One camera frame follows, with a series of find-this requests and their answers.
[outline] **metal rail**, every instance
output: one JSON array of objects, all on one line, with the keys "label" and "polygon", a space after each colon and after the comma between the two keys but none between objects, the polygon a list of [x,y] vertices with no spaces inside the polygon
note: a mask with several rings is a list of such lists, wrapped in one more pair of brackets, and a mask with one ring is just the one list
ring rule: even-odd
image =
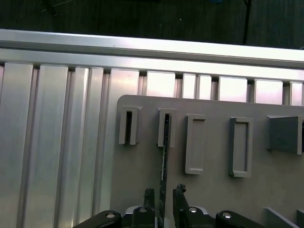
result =
[{"label": "metal rail", "polygon": [[0,29],[0,47],[272,67],[304,67],[304,53],[300,50],[144,38]]}]

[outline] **gray plastic board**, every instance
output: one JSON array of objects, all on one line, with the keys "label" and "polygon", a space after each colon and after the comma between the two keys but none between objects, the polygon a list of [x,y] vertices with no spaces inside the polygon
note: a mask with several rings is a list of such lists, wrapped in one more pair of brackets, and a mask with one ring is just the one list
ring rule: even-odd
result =
[{"label": "gray plastic board", "polygon": [[[212,216],[232,210],[264,223],[263,207],[268,207],[294,221],[296,210],[304,207],[304,158],[298,150],[267,148],[271,147],[271,134],[272,141],[277,138],[282,145],[291,143],[286,148],[300,145],[302,152],[300,116],[304,107],[135,95],[122,96],[117,104],[111,209],[124,212],[141,205],[146,188],[158,193],[162,165],[159,125],[160,115],[166,112],[172,114],[174,125],[168,158],[167,218],[173,219],[172,190],[183,183],[188,203],[205,208]],[[130,113],[133,119],[126,126]],[[271,130],[268,116],[292,118],[287,118],[290,124],[272,121]],[[130,143],[125,141],[125,132],[131,132]]]}]

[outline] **screw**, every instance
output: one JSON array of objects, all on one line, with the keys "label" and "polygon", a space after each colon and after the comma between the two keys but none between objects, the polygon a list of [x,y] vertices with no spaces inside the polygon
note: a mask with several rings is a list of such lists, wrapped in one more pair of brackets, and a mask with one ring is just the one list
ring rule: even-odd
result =
[{"label": "screw", "polygon": [[144,212],[147,212],[147,210],[146,210],[145,208],[140,208],[140,209],[139,209],[139,212],[144,213]]},{"label": "screw", "polygon": [[114,218],[114,217],[115,217],[115,214],[109,213],[109,214],[106,215],[106,217],[109,218],[109,219],[110,219],[110,218]]},{"label": "screw", "polygon": [[198,210],[196,208],[189,208],[189,211],[192,212],[192,213],[195,213],[197,212]]},{"label": "screw", "polygon": [[229,213],[224,212],[223,217],[226,219],[230,219],[232,216]]}]

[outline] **dark floor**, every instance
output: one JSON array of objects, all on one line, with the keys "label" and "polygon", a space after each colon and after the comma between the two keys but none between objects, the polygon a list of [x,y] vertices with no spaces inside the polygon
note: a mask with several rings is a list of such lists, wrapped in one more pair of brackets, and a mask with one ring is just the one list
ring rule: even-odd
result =
[{"label": "dark floor", "polygon": [[[49,0],[53,5],[65,0]],[[242,44],[243,0],[0,0],[0,28]],[[304,46],[304,0],[253,0],[248,45]]]}]

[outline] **black robotic claw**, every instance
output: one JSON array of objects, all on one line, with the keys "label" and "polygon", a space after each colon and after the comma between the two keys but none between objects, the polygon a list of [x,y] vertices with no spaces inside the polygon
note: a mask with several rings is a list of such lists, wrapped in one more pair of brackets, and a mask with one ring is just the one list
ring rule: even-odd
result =
[{"label": "black robotic claw", "polygon": [[211,217],[204,208],[190,207],[184,196],[185,185],[173,190],[173,215],[176,228],[265,228],[233,211],[224,210]]},{"label": "black robotic claw", "polygon": [[[176,228],[265,228],[233,211],[224,210],[211,217],[204,208],[189,206],[185,198],[185,185],[173,190],[173,215]],[[74,228],[155,228],[154,189],[147,189],[143,206],[127,209],[120,213],[106,210]]]},{"label": "black robotic claw", "polygon": [[121,228],[122,217],[113,210],[105,210],[76,225],[74,228]]},{"label": "black robotic claw", "polygon": [[105,210],[74,228],[154,228],[154,226],[154,189],[146,189],[143,206],[128,208],[123,217],[116,211]]}]

